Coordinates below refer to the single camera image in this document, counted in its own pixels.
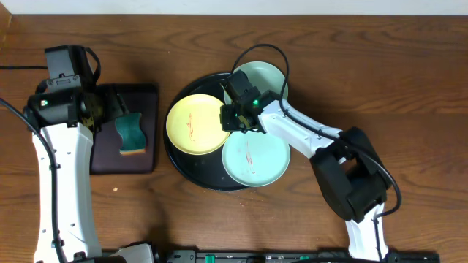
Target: wooden table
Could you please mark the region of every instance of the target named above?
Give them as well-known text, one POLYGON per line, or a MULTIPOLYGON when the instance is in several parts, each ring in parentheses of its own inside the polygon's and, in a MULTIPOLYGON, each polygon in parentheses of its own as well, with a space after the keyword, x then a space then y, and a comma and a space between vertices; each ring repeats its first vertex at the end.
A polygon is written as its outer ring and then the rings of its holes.
MULTIPOLYGON (((253 44, 278 45, 291 68, 290 103, 330 126, 361 127, 403 194, 385 218, 400 250, 468 261, 468 18, 407 16, 16 15, 0 64, 45 65, 43 50, 92 47, 100 83, 160 84, 159 114, 188 83, 227 71, 253 44)), ((244 61, 279 66, 272 50, 244 61)), ((0 71, 0 96, 18 109, 44 70, 0 71)), ((39 178, 31 133, 0 109, 0 262, 31 262, 39 233, 39 178)), ((292 150, 282 179, 222 193, 185 180, 170 163, 158 125, 150 175, 91 178, 103 248, 149 239, 162 249, 307 251, 348 245, 309 161, 292 150)), ((394 205, 388 192, 386 207, 394 205)))

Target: green sponge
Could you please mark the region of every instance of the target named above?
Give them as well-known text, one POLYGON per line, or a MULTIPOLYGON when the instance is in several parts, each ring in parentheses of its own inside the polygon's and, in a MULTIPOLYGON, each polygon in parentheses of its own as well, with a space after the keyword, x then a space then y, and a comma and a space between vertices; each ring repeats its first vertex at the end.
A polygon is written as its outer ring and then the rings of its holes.
POLYGON ((146 138, 140 129, 141 113, 130 113, 116 119, 116 130, 122 137, 121 155, 145 153, 146 138))

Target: black tray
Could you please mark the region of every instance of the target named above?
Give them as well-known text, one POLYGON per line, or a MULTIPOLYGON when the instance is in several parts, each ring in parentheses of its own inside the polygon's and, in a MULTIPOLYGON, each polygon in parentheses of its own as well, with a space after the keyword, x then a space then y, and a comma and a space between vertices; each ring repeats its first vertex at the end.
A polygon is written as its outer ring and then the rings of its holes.
MULTIPOLYGON (((194 81, 185 87, 173 100, 167 111, 184 97, 192 94, 208 94, 224 101, 223 89, 219 81, 230 73, 216 73, 194 81)), ((234 181, 222 165, 222 147, 205 155, 191 155, 177 149, 169 140, 166 131, 167 115, 164 121, 163 140, 170 161, 175 168, 188 180, 203 188, 216 191, 237 191, 248 188, 234 181)))

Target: light blue plate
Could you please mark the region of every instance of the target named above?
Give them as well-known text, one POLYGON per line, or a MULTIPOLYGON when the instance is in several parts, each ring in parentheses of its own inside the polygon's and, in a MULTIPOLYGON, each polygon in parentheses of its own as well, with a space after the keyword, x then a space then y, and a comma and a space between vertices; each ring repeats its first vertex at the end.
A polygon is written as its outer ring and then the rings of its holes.
POLYGON ((280 178, 290 163, 290 146, 259 132, 234 131, 222 149, 227 174, 245 186, 266 186, 280 178))

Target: black cable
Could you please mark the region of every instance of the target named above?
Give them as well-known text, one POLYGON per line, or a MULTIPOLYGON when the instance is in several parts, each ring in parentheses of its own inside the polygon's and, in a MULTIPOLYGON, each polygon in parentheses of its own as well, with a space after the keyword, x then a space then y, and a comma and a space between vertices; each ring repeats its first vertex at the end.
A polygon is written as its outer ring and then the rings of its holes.
POLYGON ((0 66, 0 69, 47 69, 47 66, 0 66))
POLYGON ((53 155, 52 150, 50 149, 49 144, 45 140, 45 138, 41 135, 40 131, 38 131, 32 124, 21 114, 18 110, 16 110, 11 104, 4 101, 0 98, 0 104, 4 105, 8 110, 10 110, 13 114, 19 117, 32 132, 39 138, 39 141, 44 145, 45 151, 50 160, 50 173, 52 174, 52 236, 53 236, 53 244, 55 245, 58 261, 60 263, 65 263, 67 260, 63 254, 61 249, 61 239, 59 237, 59 223, 57 220, 57 163, 55 157, 53 155))
POLYGON ((85 51, 89 53, 89 55, 91 55, 94 60, 96 61, 96 69, 94 70, 94 73, 93 73, 93 81, 94 83, 97 83, 97 80, 99 79, 99 77, 101 76, 101 61, 99 61, 99 58, 97 57, 96 53, 89 47, 85 47, 85 51))
POLYGON ((377 167, 379 167, 379 170, 380 172, 382 172, 384 174, 384 176, 390 181, 390 184, 393 186, 393 189, 395 190, 395 193, 396 193, 396 204, 395 204, 395 207, 393 207, 392 209, 388 210, 388 211, 385 211, 385 212, 382 212, 380 214, 377 214, 375 215, 374 217, 374 226, 375 226, 375 235, 376 235, 376 239, 377 239, 377 247, 376 249, 378 250, 378 254, 379 254, 379 258, 380 258, 380 261, 382 261, 382 254, 380 252, 380 240, 379 240, 379 232, 378 232, 378 228, 377 228, 377 224, 378 224, 378 218, 379 217, 383 217, 383 216, 388 216, 392 213, 395 213, 401 206, 401 192, 400 192, 400 189, 398 187, 398 184, 396 183, 395 179, 393 178, 393 176, 389 173, 389 171, 386 170, 386 168, 384 168, 375 158, 371 157, 372 154, 368 153, 367 150, 365 149, 362 149, 361 147, 357 146, 357 145, 352 145, 346 141, 344 141, 343 139, 339 138, 339 137, 334 137, 334 136, 331 136, 329 134, 326 134, 324 133, 322 130, 320 129, 316 129, 314 127, 311 127, 309 125, 307 125, 306 123, 302 122, 301 120, 298 120, 297 118, 295 118, 294 116, 292 116, 287 109, 284 108, 284 105, 283 105, 283 96, 284 96, 284 90, 286 88, 286 84, 287 84, 287 81, 289 79, 289 76, 290 76, 290 65, 289 65, 289 62, 287 61, 287 57, 286 57, 286 54, 284 54, 284 52, 277 46, 275 45, 272 45, 272 44, 257 44, 257 45, 254 45, 252 47, 249 47, 247 50, 245 50, 244 52, 242 52, 242 54, 240 54, 240 56, 236 59, 235 63, 234 63, 234 66, 233 66, 233 69, 231 70, 231 74, 234 73, 234 70, 235 68, 237 67, 237 64, 238 62, 242 59, 242 57, 247 54, 249 51, 257 48, 257 47, 271 47, 275 50, 277 50, 279 53, 281 53, 281 55, 283 56, 283 59, 284 59, 284 62, 286 63, 286 75, 284 76, 284 81, 283 81, 283 85, 282 85, 282 88, 281 88, 281 92, 279 93, 279 107, 281 108, 282 112, 287 116, 289 117, 292 121, 295 121, 297 124, 301 125, 302 127, 318 134, 319 136, 321 137, 324 137, 324 138, 327 138, 329 140, 332 140, 334 142, 337 142, 339 143, 341 146, 345 147, 345 148, 348 148, 349 150, 351 151, 354 151, 356 152, 357 154, 360 154, 364 157, 366 157, 369 161, 371 161, 372 163, 374 163, 375 165, 377 165, 377 167))

